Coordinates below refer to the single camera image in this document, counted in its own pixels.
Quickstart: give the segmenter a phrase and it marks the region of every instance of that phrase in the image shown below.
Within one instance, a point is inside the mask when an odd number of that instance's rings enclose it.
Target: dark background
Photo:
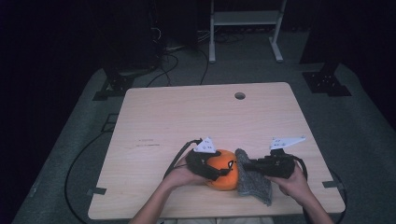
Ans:
[[[146,6],[148,1],[130,2],[137,4],[134,6]],[[88,8],[86,3],[0,1],[3,103],[0,223],[8,223],[15,216],[86,83],[102,67],[97,57],[98,46],[102,48],[100,52],[106,52],[115,61],[150,64],[149,59],[158,52],[152,47],[136,48],[145,46],[141,41],[152,38],[149,32],[140,32],[140,28],[158,25],[163,28],[164,36],[194,46],[195,31],[207,29],[209,23],[208,0],[159,1],[154,4],[155,9],[146,9],[147,18],[134,19],[131,23],[113,21],[111,8],[106,11],[106,7],[102,8],[103,14],[95,17],[90,12],[95,12],[95,7]],[[217,7],[231,6],[236,10],[277,4],[277,1],[263,4],[258,0],[243,3],[217,0]],[[390,0],[320,3],[289,0],[282,30],[311,29],[301,63],[323,63],[334,51],[342,52],[339,54],[342,63],[357,74],[374,103],[396,127],[394,11],[395,2]],[[107,30],[98,32],[98,24]],[[120,34],[126,27],[134,27],[128,34],[130,38]],[[102,34],[108,35],[107,38],[103,39]],[[127,56],[121,49],[133,49],[134,55]],[[138,57],[141,55],[148,56],[142,59]]]

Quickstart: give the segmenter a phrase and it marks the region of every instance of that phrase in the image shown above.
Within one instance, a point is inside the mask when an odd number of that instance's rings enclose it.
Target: wooden table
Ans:
[[[245,95],[245,99],[236,96]],[[285,148],[304,160],[308,184],[329,213],[341,213],[337,188],[287,83],[163,87],[128,90],[89,210],[92,219],[130,218],[163,179],[166,168],[190,140],[210,136],[215,147],[244,149],[251,159],[270,154],[273,137],[305,136]],[[302,208],[273,184],[267,206],[236,190],[206,185],[175,190],[161,217],[254,217],[301,214]]]

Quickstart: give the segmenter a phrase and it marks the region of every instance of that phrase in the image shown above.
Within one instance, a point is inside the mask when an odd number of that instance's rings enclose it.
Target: gray carpet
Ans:
[[[283,63],[276,62],[268,36],[250,34],[242,41],[217,45],[217,62],[208,66],[203,84],[288,82],[325,161],[341,177],[347,190],[347,209],[342,223],[393,223],[396,219],[396,133],[364,92],[359,79],[343,65],[335,74],[352,96],[311,93],[302,72],[318,71],[322,64],[299,64],[308,33],[280,33],[278,44],[285,59]],[[207,43],[200,45],[200,49],[207,55]],[[199,85],[206,67],[204,54],[183,49],[172,55],[178,58],[178,65],[168,73],[170,82],[162,76],[150,87]],[[171,68],[175,62],[175,58],[163,56],[163,69]],[[138,77],[133,88],[146,87],[162,72],[157,69]],[[76,216],[87,223],[127,222],[93,221],[87,216],[92,198],[90,189],[96,186],[111,133],[102,133],[90,142],[103,128],[113,127],[117,116],[109,115],[119,113],[123,100],[122,97],[92,100],[105,79],[102,70],[92,74],[14,223],[80,223]],[[64,197],[64,183],[72,164],[67,195],[75,214]],[[337,220],[340,215],[332,217]],[[305,223],[303,216],[274,217],[274,220],[276,224]]]

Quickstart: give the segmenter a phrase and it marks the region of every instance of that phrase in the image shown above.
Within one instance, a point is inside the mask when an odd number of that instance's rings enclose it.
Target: gray cloth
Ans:
[[[271,181],[256,171],[246,171],[244,164],[251,163],[245,150],[238,148],[235,151],[238,165],[238,186],[237,191],[241,196],[254,196],[268,206],[272,202]]]

